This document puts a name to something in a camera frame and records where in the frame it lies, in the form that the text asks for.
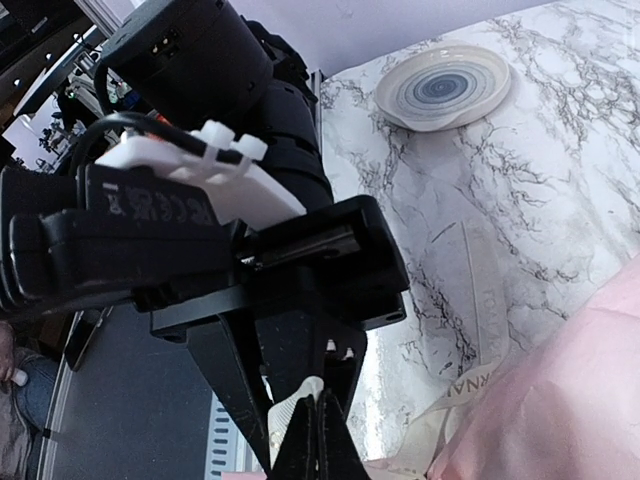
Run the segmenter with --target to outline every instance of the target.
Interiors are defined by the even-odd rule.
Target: blue spiral pattern
[[[396,101],[402,114],[409,118],[437,120],[483,101],[495,88],[491,70],[459,61],[416,72],[400,85]]]

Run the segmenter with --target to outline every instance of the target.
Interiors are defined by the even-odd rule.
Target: person's knee
[[[47,358],[38,357],[25,362],[20,368],[27,373],[29,381],[17,389],[18,409],[33,427],[42,431],[49,414],[58,365]]]

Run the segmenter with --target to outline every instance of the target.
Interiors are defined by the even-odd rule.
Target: gray floor
[[[183,346],[151,337],[148,315],[114,310],[72,378],[43,478],[215,478],[211,390]]]

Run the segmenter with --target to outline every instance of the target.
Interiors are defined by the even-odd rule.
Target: blue jeans
[[[34,433],[33,447],[27,462],[27,479],[35,480],[42,449],[42,432],[47,424],[58,364],[48,358],[36,357],[24,362],[20,369],[27,372],[29,382],[16,389],[16,403]]]

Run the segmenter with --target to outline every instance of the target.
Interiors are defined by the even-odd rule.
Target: black cable
[[[107,91],[107,82],[109,81],[109,67],[104,62],[98,63],[96,73],[93,78],[93,86],[96,89],[96,96],[100,103],[100,108],[104,115],[113,113],[114,108],[111,100],[109,99],[109,92]]]
[[[95,122],[80,138],[76,150],[73,153],[69,175],[75,176],[78,167],[89,161],[91,147],[97,140],[103,137],[105,132],[124,127],[133,128],[160,137],[198,157],[204,156],[207,149],[207,144],[202,140],[195,138],[179,128],[167,125],[141,113],[114,113]]]

